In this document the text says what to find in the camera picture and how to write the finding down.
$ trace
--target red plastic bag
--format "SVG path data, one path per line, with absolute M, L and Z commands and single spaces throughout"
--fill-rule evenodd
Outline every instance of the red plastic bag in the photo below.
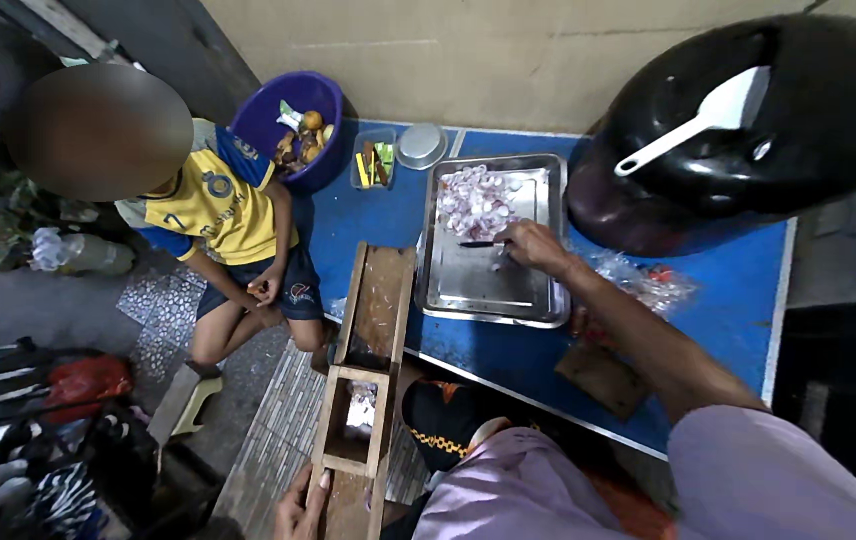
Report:
M 48 380 L 51 393 L 45 407 L 90 402 L 126 394 L 134 388 L 127 365 L 117 356 L 89 356 L 54 368 Z M 54 424 L 67 424 L 88 418 L 101 409 L 101 403 L 63 408 L 49 412 L 45 419 Z

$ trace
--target clear plastic box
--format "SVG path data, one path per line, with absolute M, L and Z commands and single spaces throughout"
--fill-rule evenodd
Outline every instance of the clear plastic box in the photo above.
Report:
M 394 186 L 394 169 L 398 167 L 397 158 L 394 160 L 394 163 L 391 164 L 391 170 L 387 171 L 387 185 L 375 183 L 371 187 L 364 187 L 362 185 L 361 174 L 358 172 L 358 161 L 355 156 L 362 152 L 365 142 L 386 142 L 391 146 L 395 146 L 397 140 L 398 134 L 395 132 L 394 128 L 369 129 L 358 133 L 358 136 L 355 137 L 354 150 L 351 151 L 351 164 L 349 165 L 349 168 L 351 169 L 352 188 L 355 190 L 390 190 L 391 187 Z M 398 149 L 395 148 L 394 151 L 397 156 Z

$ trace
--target white spatula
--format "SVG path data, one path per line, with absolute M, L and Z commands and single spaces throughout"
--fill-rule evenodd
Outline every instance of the white spatula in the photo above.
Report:
M 614 167 L 615 174 L 627 176 L 703 131 L 750 127 L 768 90 L 769 79 L 770 66 L 759 65 L 725 80 L 704 96 L 694 118 L 619 161 Z

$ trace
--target knife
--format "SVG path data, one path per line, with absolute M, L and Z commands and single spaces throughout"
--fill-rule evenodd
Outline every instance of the knife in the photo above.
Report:
M 510 244 L 511 240 L 503 240 L 501 242 L 494 242 L 491 240 L 479 240 L 477 242 L 458 242 L 458 245 L 462 248 L 493 248 L 493 247 L 502 247 L 505 244 Z

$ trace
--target stainless steel tray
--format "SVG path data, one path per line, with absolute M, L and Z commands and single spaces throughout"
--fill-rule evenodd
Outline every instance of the stainless steel tray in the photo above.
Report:
M 568 291 L 542 272 L 524 268 L 497 247 L 463 248 L 438 220 L 438 178 L 466 166 L 485 165 L 508 178 L 523 181 L 515 198 L 515 215 L 551 228 L 566 238 L 567 219 L 562 201 L 568 183 L 568 164 L 556 153 L 515 153 L 440 161 L 428 175 L 425 223 L 418 246 L 415 302 L 427 315 L 557 328 L 568 320 Z M 493 264 L 501 264 L 497 272 Z

